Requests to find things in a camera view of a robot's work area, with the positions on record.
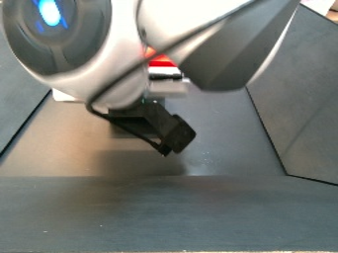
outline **black cable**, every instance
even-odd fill
[[[196,29],[193,29],[186,35],[184,35],[180,39],[177,39],[174,42],[169,43],[166,46],[164,46],[162,49],[157,50],[157,52],[138,60],[137,62],[134,62],[133,65],[130,65],[130,67],[105,85],[102,85],[102,87],[100,87],[100,89],[97,89],[93,94],[89,96],[88,101],[85,103],[85,109],[86,111],[96,115],[97,117],[102,118],[104,120],[109,121],[110,123],[113,123],[117,127],[122,128],[125,131],[128,131],[134,137],[140,138],[142,141],[145,141],[154,149],[157,149],[158,145],[152,142],[150,140],[148,140],[142,135],[140,135],[138,133],[136,133],[134,131],[132,131],[130,129],[128,129],[125,126],[122,126],[121,124],[118,124],[116,121],[113,121],[113,119],[110,117],[108,117],[108,115],[101,114],[98,111],[94,110],[93,108],[93,103],[101,98],[101,96],[117,85],[117,83],[120,81],[122,81],[140,67],[142,67],[152,59],[154,59],[156,57],[158,57],[161,54],[166,54],[170,50],[173,50],[180,44],[182,44],[184,42],[186,42],[190,38],[193,38],[194,36],[197,36],[200,33],[202,33],[205,30],[208,30],[210,27],[213,27],[216,24],[218,24],[225,18],[228,18],[233,13],[236,13],[239,10],[245,10],[248,8],[248,6],[257,0],[252,0],[251,2],[244,3],[243,5],[240,5],[236,9],[233,9],[231,12],[225,13],[224,15],[218,16],[214,20],[209,21],[206,24],[198,26]],[[137,5],[137,16],[138,16],[138,12],[140,12],[140,8],[141,8],[141,3],[142,0],[138,1],[138,5]]]

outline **red component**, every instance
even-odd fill
[[[145,57],[152,56],[154,53],[156,51],[150,47],[148,47]],[[174,67],[174,64],[165,55],[160,55],[149,61],[149,67]]]

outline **gray floor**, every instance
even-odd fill
[[[197,139],[161,158],[46,100],[0,160],[1,251],[338,249],[338,188],[284,175],[247,91],[168,108]]]

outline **dark gray surface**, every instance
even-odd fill
[[[47,91],[18,64],[0,29],[0,153]]]
[[[301,7],[248,87],[289,175],[338,184],[338,26]]]
[[[285,176],[1,178],[1,251],[338,250],[338,188]]]
[[[283,175],[245,90],[166,101],[196,131],[180,155],[161,156],[113,134],[82,105],[47,100],[7,156],[0,176]]]

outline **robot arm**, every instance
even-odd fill
[[[146,43],[161,49],[194,28],[227,16],[168,55],[201,90],[239,89],[260,66],[267,66],[264,60],[276,52],[297,3],[293,0],[144,0],[138,30]]]
[[[90,102],[108,108],[112,114],[100,116],[141,139],[116,118],[146,119],[161,143],[145,141],[166,155],[184,149],[194,133],[160,105],[137,104],[148,90],[148,72],[140,63],[142,67],[129,70],[144,61],[144,48],[164,51],[201,90],[239,89],[264,70],[297,3],[2,0],[2,24],[13,53],[33,77],[84,101],[89,112]],[[116,82],[121,73],[128,75]]]

